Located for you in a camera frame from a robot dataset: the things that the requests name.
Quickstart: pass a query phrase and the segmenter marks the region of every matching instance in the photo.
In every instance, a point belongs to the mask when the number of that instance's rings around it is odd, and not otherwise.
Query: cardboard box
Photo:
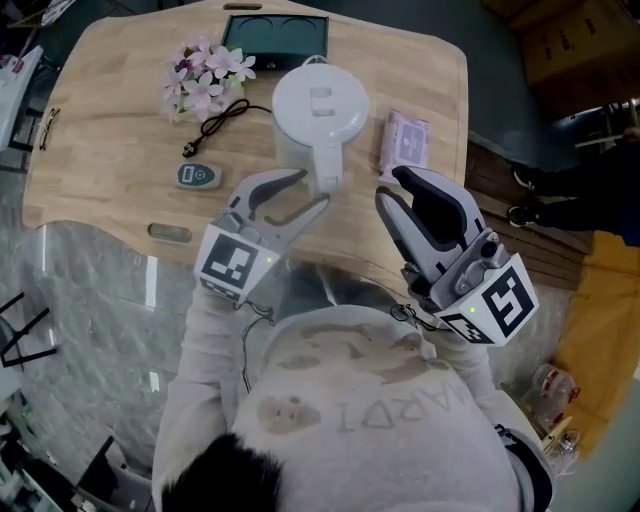
[[[514,32],[523,32],[539,25],[549,18],[553,18],[573,7],[577,7],[582,4],[583,1],[584,0],[537,0],[511,16],[508,20],[509,28]]]
[[[640,97],[640,26],[619,0],[586,0],[521,43],[527,83],[556,117]]]
[[[535,0],[482,0],[482,3],[503,18],[509,18]]]

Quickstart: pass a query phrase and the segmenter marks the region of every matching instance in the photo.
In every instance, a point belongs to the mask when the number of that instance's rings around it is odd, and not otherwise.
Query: wooden table
[[[390,108],[431,123],[429,167],[464,183],[467,151],[467,65],[455,46],[284,0],[262,13],[330,16],[329,60],[355,75],[371,99],[370,119],[347,152],[344,186],[291,254],[363,275],[406,293],[403,265],[374,205],[384,120]],[[163,63],[180,43],[201,34],[221,37],[231,14],[218,1],[143,16],[107,18],[78,41],[49,99],[61,109],[46,151],[35,151],[24,198],[24,222],[94,225],[136,251],[193,263],[206,225],[246,176],[275,167],[272,120],[261,111],[236,118],[205,141],[194,161],[223,169],[217,190],[173,185],[182,146],[199,123],[171,125],[161,114]],[[259,72],[248,99],[270,106],[283,73]],[[283,216],[289,201],[272,205]],[[187,228],[191,240],[170,244],[149,236],[153,223]]]

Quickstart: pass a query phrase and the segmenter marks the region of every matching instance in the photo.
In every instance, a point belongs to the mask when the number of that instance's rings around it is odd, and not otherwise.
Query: black wire on sleeve
[[[236,100],[231,105],[229,105],[224,112],[210,117],[204,123],[202,123],[202,125],[200,126],[200,137],[198,137],[194,141],[188,142],[184,146],[182,150],[182,156],[185,158],[191,158],[192,156],[195,156],[198,153],[198,146],[204,139],[206,139],[207,137],[211,137],[214,133],[216,133],[222,127],[222,125],[227,122],[227,119],[229,119],[230,117],[238,117],[244,114],[250,108],[263,110],[271,114],[270,109],[261,107],[260,105],[252,105],[251,103],[249,103],[249,100],[246,100],[244,98]]]
[[[391,307],[391,310],[389,311],[389,313],[398,322],[413,321],[415,324],[419,324],[420,326],[422,326],[422,328],[425,331],[450,331],[451,330],[451,329],[436,327],[435,325],[428,324],[417,315],[416,310],[411,307],[411,304],[396,304],[395,306]]]
[[[262,320],[266,320],[270,326],[274,326],[275,325],[275,321],[273,320],[273,308],[264,308],[261,306],[258,306],[256,304],[254,304],[251,301],[245,301],[242,304],[238,304],[237,302],[233,303],[233,309],[234,311],[239,311],[242,306],[244,306],[245,304],[248,304],[251,309],[253,310],[253,312],[258,315],[258,318],[256,318],[251,324],[249,324],[244,331],[242,331],[242,380],[244,381],[244,387],[247,389],[247,393],[249,393],[251,391],[251,383],[249,382],[249,375],[248,375],[248,357],[247,357],[247,338],[249,337],[249,333],[251,332],[251,329],[253,329],[256,324],[258,324],[260,321]]]

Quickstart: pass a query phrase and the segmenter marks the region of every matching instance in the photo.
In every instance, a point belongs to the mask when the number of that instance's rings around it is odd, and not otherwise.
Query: sweatshirt sleeve
[[[221,381],[235,372],[232,315],[230,301],[196,285],[178,375],[169,384],[156,442],[152,476],[156,510],[161,510],[162,489],[227,430]]]
[[[485,346],[466,343],[452,332],[427,332],[425,338],[435,345],[438,358],[457,372],[493,425],[518,430],[540,446],[540,439],[524,413],[509,395],[496,389]]]

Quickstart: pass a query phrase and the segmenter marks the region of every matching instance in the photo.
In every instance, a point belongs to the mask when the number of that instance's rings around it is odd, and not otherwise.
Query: kettle handle
[[[342,182],[343,159],[342,144],[329,142],[313,146],[313,167],[315,183],[314,194],[333,194]]]

